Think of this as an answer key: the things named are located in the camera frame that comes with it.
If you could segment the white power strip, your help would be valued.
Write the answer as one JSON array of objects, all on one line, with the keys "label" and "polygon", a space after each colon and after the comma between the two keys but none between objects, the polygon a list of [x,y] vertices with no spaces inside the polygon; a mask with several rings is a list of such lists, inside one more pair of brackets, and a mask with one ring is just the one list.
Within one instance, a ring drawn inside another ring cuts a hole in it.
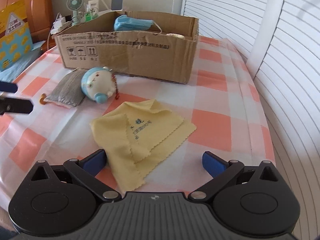
[{"label": "white power strip", "polygon": [[70,27],[72,24],[71,21],[67,21],[65,16],[62,16],[60,13],[57,14],[55,21],[53,22],[53,26],[50,30],[51,35],[55,35]]}]

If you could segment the yellow blue snack bag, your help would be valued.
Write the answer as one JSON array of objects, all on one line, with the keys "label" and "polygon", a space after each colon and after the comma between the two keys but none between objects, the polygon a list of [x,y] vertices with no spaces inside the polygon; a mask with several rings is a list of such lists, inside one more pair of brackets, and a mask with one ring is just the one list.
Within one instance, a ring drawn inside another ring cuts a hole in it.
[{"label": "yellow blue snack bag", "polygon": [[1,71],[10,68],[33,49],[24,0],[1,10]]}]

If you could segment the mint green desk fan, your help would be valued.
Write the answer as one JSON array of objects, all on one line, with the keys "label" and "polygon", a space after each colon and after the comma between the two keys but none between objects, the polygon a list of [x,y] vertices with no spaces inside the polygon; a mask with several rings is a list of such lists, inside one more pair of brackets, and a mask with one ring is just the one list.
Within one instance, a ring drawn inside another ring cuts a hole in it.
[{"label": "mint green desk fan", "polygon": [[66,6],[72,11],[72,26],[78,25],[81,21],[80,9],[83,6],[84,0],[67,0]]}]

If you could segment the cream knitted scrunchie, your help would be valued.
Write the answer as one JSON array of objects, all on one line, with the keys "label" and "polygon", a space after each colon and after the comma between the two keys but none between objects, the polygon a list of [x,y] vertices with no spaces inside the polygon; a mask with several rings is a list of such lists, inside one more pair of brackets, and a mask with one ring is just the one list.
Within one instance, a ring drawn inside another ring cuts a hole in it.
[{"label": "cream knitted scrunchie", "polygon": [[166,35],[169,36],[169,37],[175,37],[175,38],[185,39],[185,36],[184,36],[184,35],[181,35],[181,34],[168,33],[168,34],[166,34]]}]

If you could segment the grey sachet pouch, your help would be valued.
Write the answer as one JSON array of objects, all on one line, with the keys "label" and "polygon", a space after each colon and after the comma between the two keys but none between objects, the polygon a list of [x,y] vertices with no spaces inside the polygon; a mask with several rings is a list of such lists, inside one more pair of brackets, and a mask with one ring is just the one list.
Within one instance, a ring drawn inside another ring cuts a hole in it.
[{"label": "grey sachet pouch", "polygon": [[85,72],[84,69],[76,69],[64,76],[53,91],[44,97],[43,102],[66,108],[80,105],[85,98],[81,89],[81,79]]}]

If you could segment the white louvered closet doors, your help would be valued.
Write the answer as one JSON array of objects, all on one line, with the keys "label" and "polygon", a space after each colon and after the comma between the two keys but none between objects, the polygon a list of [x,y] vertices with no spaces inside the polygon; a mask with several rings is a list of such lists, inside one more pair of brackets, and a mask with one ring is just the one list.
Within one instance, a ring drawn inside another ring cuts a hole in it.
[{"label": "white louvered closet doors", "polygon": [[319,236],[319,0],[182,0],[200,34],[227,38],[262,100],[276,165],[300,203],[298,239]]}]

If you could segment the brown cardboard box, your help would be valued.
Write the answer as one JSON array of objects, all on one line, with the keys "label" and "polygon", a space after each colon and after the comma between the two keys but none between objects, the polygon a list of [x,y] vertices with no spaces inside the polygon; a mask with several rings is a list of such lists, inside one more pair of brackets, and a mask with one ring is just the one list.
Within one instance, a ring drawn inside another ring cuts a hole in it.
[{"label": "brown cardboard box", "polygon": [[[115,31],[121,15],[153,20],[145,31]],[[175,33],[185,39],[169,37]],[[188,83],[198,42],[199,20],[165,12],[112,11],[55,35],[65,68],[107,66],[119,74]]]}]

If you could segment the blue face mask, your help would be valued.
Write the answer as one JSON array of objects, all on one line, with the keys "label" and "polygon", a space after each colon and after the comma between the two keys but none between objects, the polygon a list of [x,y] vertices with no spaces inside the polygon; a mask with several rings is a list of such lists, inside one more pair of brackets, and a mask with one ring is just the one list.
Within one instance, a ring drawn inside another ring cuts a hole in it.
[{"label": "blue face mask", "polygon": [[161,27],[153,20],[143,20],[128,17],[127,15],[121,15],[116,18],[114,22],[115,31],[145,31],[155,25],[159,29],[159,33],[162,33]]}]

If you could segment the pink checkered bed sheet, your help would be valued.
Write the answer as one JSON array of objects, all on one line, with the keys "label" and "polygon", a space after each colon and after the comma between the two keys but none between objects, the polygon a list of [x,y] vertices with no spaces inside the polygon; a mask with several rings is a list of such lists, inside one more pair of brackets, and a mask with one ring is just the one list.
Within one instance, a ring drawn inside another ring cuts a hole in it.
[{"label": "pink checkered bed sheet", "polygon": [[97,150],[90,122],[125,101],[155,99],[197,129],[145,178],[140,191],[189,193],[210,180],[202,154],[213,152],[246,165],[274,160],[271,136],[258,91],[240,55],[228,40],[200,37],[186,85],[117,76],[120,97],[100,105],[84,100],[67,109],[40,104],[68,74],[57,48],[44,53],[16,80],[17,96],[31,99],[28,115],[1,116],[1,207],[6,209],[33,164],[60,165]]}]

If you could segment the brown hair scrunchie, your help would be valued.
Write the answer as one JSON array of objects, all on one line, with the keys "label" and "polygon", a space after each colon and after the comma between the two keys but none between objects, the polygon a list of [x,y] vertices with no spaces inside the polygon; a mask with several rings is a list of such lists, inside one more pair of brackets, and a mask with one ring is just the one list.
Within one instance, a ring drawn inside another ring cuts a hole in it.
[{"label": "brown hair scrunchie", "polygon": [[41,104],[41,105],[45,105],[47,102],[46,102],[46,94],[41,94],[41,97],[40,97],[40,100],[39,100],[39,103]]}]

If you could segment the wooden headboard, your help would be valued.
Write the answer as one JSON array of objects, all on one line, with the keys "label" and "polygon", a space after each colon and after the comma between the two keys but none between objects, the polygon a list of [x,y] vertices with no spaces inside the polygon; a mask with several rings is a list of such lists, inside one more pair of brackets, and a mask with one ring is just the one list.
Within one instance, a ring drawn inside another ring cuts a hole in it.
[{"label": "wooden headboard", "polygon": [[[1,9],[19,0],[1,0]],[[52,0],[24,0],[33,42],[47,39],[54,20]]]}]

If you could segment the yellow cleaning cloth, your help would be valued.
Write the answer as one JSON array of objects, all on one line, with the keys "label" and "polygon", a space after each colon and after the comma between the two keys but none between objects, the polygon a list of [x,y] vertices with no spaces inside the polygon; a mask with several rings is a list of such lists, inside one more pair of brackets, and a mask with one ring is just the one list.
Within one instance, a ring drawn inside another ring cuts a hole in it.
[{"label": "yellow cleaning cloth", "polygon": [[91,130],[125,193],[141,187],[144,178],[179,148],[196,126],[157,100],[146,100],[122,103],[94,119]]}]

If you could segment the green bottle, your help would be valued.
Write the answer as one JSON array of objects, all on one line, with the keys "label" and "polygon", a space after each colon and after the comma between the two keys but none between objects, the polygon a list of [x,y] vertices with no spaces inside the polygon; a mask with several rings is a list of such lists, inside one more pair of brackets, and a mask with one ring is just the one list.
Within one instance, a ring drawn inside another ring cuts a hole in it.
[{"label": "green bottle", "polygon": [[86,12],[84,14],[84,19],[85,19],[85,22],[91,21],[93,19],[93,10],[88,4],[86,5]]}]

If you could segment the blue white round toy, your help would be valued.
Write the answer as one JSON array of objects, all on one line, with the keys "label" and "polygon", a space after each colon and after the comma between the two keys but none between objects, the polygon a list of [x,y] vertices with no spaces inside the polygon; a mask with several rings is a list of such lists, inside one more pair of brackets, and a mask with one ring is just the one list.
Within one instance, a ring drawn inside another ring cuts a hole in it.
[{"label": "blue white round toy", "polygon": [[115,96],[119,99],[116,76],[108,67],[89,69],[81,78],[81,90],[90,100],[103,104]]}]

